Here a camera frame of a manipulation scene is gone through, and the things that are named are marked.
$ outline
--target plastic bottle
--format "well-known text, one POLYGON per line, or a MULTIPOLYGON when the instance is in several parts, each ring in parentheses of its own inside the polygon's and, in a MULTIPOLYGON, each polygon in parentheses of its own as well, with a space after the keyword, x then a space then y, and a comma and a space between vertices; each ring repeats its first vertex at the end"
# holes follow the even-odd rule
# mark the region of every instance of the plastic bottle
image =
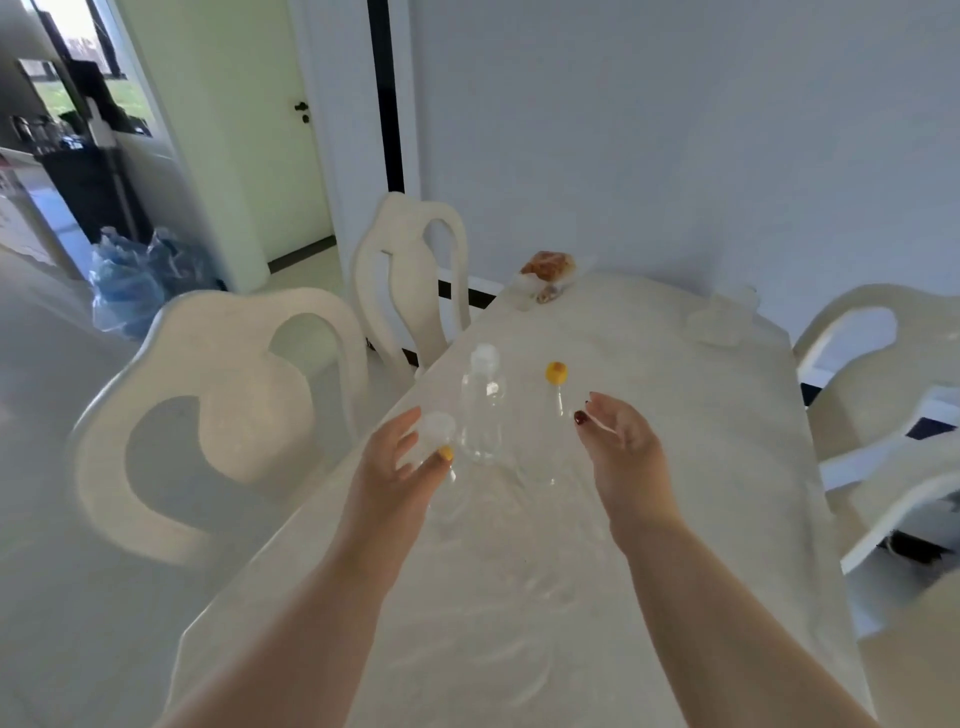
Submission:
POLYGON ((566 365, 552 361, 544 373, 542 391, 531 411, 523 449, 516 453, 516 474, 528 486, 553 485, 564 473, 564 430, 570 418, 564 401, 566 365))
POLYGON ((492 344, 478 345, 461 384, 464 427, 460 445, 471 460, 492 463, 500 458, 506 393, 500 352, 492 344))
MULTIPOLYGON (((427 412, 420 421, 420 441, 418 448, 422 448, 422 462, 434 451, 444 445, 455 447, 457 440, 457 423, 446 412, 427 412)), ((427 517, 441 522, 454 521, 467 505, 467 490, 463 482, 457 481, 457 462, 454 458, 450 472, 440 484, 440 488, 430 500, 427 517)))

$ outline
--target white chair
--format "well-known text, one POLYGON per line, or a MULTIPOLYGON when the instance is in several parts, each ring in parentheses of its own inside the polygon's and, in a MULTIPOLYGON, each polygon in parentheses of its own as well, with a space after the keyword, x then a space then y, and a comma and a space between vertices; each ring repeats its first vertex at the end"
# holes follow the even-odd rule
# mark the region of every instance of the white chair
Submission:
POLYGON ((954 728, 960 719, 960 571, 942 577, 859 647, 884 728, 954 728))
POLYGON ((448 346, 440 319, 437 259, 423 240, 423 234, 433 220, 445 223, 453 234, 451 296, 457 325, 463 331, 470 324, 467 233, 453 207, 390 192, 380 203, 370 230, 353 256, 353 291, 364 329, 403 392, 413 385, 414 373, 380 310, 376 260, 381 253, 390 256, 390 298, 414 340, 420 366, 426 370, 448 346))
POLYGON ((318 459, 314 405, 300 371, 268 349, 276 330, 304 313, 327 321, 336 335, 343 407, 356 439, 367 406, 367 355, 346 302, 317 288, 179 296, 71 434, 77 494, 97 531, 169 564, 206 567, 216 558, 213 536, 152 510, 128 480, 134 427, 159 403, 182 396, 200 401, 200 450, 214 469, 245 484, 268 475, 272 495, 291 506, 300 501, 318 459))
POLYGON ((858 566, 908 513, 960 491, 960 432, 906 440, 866 480, 827 491, 843 573, 858 566))
POLYGON ((854 288, 817 315, 794 347, 801 379, 843 319, 865 308, 890 309, 897 340, 847 364, 810 405, 821 463, 906 433, 931 388, 960 386, 960 297, 885 283, 854 288))

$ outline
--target white table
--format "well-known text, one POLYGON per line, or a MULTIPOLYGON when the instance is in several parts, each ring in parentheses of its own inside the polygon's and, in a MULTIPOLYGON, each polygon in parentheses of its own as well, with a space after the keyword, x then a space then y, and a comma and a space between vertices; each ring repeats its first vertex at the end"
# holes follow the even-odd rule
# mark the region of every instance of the white table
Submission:
MULTIPOLYGON (((501 296, 396 411, 419 404, 456 416, 460 377, 480 342, 500 349, 513 404, 530 401, 555 359, 569 367, 573 402, 591 389, 631 402, 660 434, 691 526, 869 708, 789 339, 757 318, 736 349, 689 341, 685 317, 705 303, 600 274, 529 311, 501 296)), ((519 410, 514 446, 535 426, 519 410)), ((350 725, 684 726, 572 426, 564 446, 571 477, 550 492, 458 457, 451 488, 467 488, 468 505, 454 523, 428 519, 384 606, 350 725)), ((320 561, 358 456, 184 633, 173 701, 320 561)))

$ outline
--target yellow bottle cap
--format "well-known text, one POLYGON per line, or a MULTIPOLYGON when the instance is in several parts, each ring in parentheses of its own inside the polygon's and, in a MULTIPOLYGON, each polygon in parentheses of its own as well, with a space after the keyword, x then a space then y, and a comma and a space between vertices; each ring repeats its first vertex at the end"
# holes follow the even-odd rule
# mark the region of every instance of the yellow bottle cap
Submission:
POLYGON ((562 361, 551 361, 546 368, 546 380, 559 387, 566 381, 566 365, 562 361))

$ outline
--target trash bag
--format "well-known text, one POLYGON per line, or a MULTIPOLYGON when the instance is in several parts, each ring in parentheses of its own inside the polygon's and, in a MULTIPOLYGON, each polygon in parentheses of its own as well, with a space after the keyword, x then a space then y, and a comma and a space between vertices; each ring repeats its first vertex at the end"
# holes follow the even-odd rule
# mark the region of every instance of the trash bag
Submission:
POLYGON ((113 228, 101 230, 93 249, 93 325, 143 341, 165 303, 181 293, 219 288, 213 263, 202 248, 157 228, 149 246, 128 240, 113 228))

